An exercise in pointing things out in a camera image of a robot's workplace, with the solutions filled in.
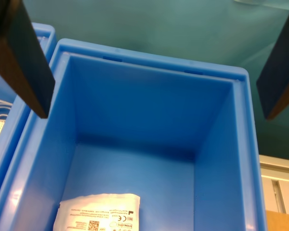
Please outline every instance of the bin bottom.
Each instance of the bin bottom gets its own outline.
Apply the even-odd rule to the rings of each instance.
[[[194,228],[192,152],[137,143],[77,144],[62,200],[101,193],[141,198],[140,230]]]

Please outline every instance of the qr code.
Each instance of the qr code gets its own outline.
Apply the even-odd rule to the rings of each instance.
[[[99,223],[100,223],[99,221],[92,221],[92,220],[90,220],[88,230],[98,231],[98,225],[99,225]]]

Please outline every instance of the white package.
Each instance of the white package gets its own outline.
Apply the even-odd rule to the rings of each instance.
[[[60,203],[53,231],[139,231],[140,197],[134,194],[80,196]]]

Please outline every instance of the teal surface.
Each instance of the teal surface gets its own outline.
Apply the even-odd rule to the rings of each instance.
[[[274,156],[282,153],[289,158],[289,108],[274,121],[266,122],[256,89],[256,80],[289,14],[289,0],[241,0],[255,5],[237,1],[24,0],[24,3],[32,21],[53,25],[59,39],[247,69],[260,153]]]

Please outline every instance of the blue plastic bin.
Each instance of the blue plastic bin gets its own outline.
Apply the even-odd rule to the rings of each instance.
[[[32,111],[0,231],[52,230],[59,203],[134,193],[140,230],[265,231],[248,73],[63,39],[48,119]]]
[[[56,46],[55,30],[52,26],[33,23],[33,28],[38,36],[39,43],[44,51],[46,59],[50,62]],[[21,133],[30,113],[30,108],[16,96],[15,92],[0,77],[0,99],[12,102],[13,106],[9,113],[3,129],[0,133],[0,187],[8,170],[12,156],[18,144]]]

